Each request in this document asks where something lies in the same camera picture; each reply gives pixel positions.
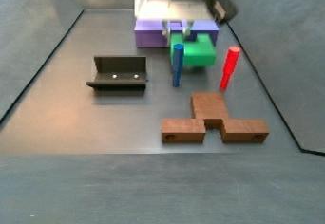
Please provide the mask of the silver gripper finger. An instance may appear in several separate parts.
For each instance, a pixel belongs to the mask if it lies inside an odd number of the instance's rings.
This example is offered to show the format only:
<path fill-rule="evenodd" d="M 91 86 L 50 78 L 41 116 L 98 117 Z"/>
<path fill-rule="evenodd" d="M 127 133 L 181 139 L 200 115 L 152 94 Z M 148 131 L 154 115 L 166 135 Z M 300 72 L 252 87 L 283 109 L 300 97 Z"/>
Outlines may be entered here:
<path fill-rule="evenodd" d="M 162 20 L 162 35 L 166 38 L 166 41 L 170 42 L 170 28 L 169 28 L 169 21 L 168 20 Z"/>
<path fill-rule="evenodd" d="M 182 30 L 184 40 L 188 39 L 190 35 L 190 30 L 192 30 L 192 21 L 186 20 L 186 24 L 184 25 L 184 30 Z"/>

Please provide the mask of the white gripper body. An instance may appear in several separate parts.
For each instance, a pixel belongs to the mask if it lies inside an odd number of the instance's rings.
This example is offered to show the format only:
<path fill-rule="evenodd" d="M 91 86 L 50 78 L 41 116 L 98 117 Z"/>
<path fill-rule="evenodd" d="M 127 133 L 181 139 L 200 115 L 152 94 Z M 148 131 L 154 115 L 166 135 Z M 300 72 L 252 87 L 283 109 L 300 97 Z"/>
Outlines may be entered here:
<path fill-rule="evenodd" d="M 135 0 L 135 17 L 142 20 L 229 21 L 237 14 L 232 0 Z"/>

